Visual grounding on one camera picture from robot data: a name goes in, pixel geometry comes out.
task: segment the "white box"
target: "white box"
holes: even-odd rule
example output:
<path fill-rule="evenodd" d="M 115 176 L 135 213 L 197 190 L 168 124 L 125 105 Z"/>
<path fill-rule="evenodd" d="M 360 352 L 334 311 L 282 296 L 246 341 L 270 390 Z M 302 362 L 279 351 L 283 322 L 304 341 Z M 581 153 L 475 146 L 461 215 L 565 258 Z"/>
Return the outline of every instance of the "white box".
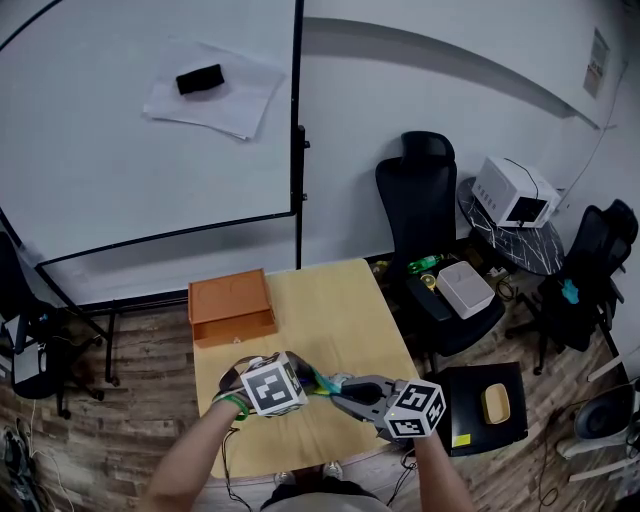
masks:
<path fill-rule="evenodd" d="M 282 416 L 309 403 L 284 352 L 251 360 L 240 380 L 259 416 Z"/>
<path fill-rule="evenodd" d="M 540 228 L 560 202 L 558 192 L 529 165 L 487 157 L 473 195 L 496 226 Z"/>
<path fill-rule="evenodd" d="M 436 286 L 463 320 L 486 308 L 495 292 L 466 261 L 443 268 Z"/>
<path fill-rule="evenodd" d="M 442 388 L 438 384 L 412 379 L 384 415 L 384 422 L 396 439 L 428 437 L 446 409 Z"/>

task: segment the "blue object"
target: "blue object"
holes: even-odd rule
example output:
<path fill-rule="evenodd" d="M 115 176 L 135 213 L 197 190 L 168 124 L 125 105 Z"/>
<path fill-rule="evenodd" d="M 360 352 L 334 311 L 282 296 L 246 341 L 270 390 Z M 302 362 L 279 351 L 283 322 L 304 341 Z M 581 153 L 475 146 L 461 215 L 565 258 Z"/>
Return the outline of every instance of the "blue object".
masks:
<path fill-rule="evenodd" d="M 569 301 L 570 304 L 577 304 L 578 302 L 580 302 L 580 299 L 578 299 L 578 289 L 573 284 L 573 281 L 571 281 L 571 279 L 564 280 L 562 295 Z"/>
<path fill-rule="evenodd" d="M 316 376 L 316 382 L 320 387 L 326 389 L 330 394 L 340 393 L 340 386 L 333 384 L 324 375 L 321 375 L 318 370 L 313 368 L 313 366 L 311 368 L 313 369 L 313 373 Z"/>

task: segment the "white wall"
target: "white wall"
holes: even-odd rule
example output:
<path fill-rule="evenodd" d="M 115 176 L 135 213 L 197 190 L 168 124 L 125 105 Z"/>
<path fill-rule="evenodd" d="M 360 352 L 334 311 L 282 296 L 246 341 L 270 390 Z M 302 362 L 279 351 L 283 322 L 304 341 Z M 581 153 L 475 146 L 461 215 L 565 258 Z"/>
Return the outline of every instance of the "white wall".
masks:
<path fill-rule="evenodd" d="M 620 84 L 611 128 L 553 219 L 566 247 L 573 242 L 582 213 L 590 204 L 604 209 L 614 199 L 622 199 L 640 216 L 640 24 L 636 23 L 635 27 L 636 38 L 632 42 L 629 67 Z M 575 141 L 578 144 L 580 137 L 576 136 Z M 588 157 L 594 144 L 592 134 L 588 134 L 583 142 L 584 154 Z M 626 300 L 618 305 L 612 330 L 622 355 L 640 346 L 640 242 L 636 241 L 625 267 L 626 274 L 617 272 L 614 276 Z M 624 364 L 630 378 L 640 376 L 640 352 L 626 358 Z"/>
<path fill-rule="evenodd" d="M 579 172 L 589 146 L 578 137 L 565 151 L 561 136 L 597 135 L 529 80 L 430 38 L 311 19 L 303 39 L 300 122 L 312 146 L 305 165 L 304 265 L 393 250 L 374 169 L 400 155 L 404 131 L 449 137 L 459 179 L 494 154 L 538 165 L 562 186 Z M 462 218 L 458 231 L 468 231 Z M 290 269 L 294 251 L 294 220 L 279 219 L 106 251 L 50 271 L 78 303 L 88 303 L 184 289 L 189 281 L 250 268 Z"/>
<path fill-rule="evenodd" d="M 315 0 L 305 16 L 392 27 L 500 64 L 538 84 L 596 125 L 606 119 L 623 38 L 611 0 Z M 594 28 L 610 58 L 596 99 L 583 88 Z"/>

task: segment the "white paper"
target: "white paper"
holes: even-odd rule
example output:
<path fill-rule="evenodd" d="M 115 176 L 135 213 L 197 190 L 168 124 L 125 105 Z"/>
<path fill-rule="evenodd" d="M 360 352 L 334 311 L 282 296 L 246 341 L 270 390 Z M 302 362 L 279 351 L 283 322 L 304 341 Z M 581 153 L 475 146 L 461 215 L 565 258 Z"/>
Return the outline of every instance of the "white paper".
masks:
<path fill-rule="evenodd" d="M 215 64 L 222 68 L 224 84 L 180 95 L 177 76 Z M 276 67 L 237 53 L 172 39 L 143 111 L 153 118 L 208 126 L 251 139 L 284 76 Z"/>
<path fill-rule="evenodd" d="M 38 375 L 40 373 L 38 344 L 32 343 L 21 354 L 15 354 L 13 364 L 13 378 L 16 384 Z"/>
<path fill-rule="evenodd" d="M 16 339 L 18 338 L 18 324 L 20 323 L 20 315 L 13 317 L 8 322 L 4 323 L 4 327 L 9 333 L 9 338 L 11 339 L 12 344 L 16 344 Z"/>

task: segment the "person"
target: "person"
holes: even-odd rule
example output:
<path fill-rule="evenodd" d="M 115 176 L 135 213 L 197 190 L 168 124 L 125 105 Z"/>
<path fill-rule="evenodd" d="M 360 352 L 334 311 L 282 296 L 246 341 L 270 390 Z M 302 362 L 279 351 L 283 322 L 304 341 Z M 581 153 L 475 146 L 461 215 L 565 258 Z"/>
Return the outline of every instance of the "person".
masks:
<path fill-rule="evenodd" d="M 235 400 L 215 402 L 160 462 L 140 502 L 140 512 L 188 512 L 205 486 L 218 450 L 242 407 Z M 423 512 L 473 512 L 469 491 L 444 451 L 437 433 L 414 440 Z M 289 478 L 279 485 L 263 512 L 388 512 L 373 494 L 353 482 L 339 481 L 340 471 L 326 467 L 315 490 L 301 489 Z"/>

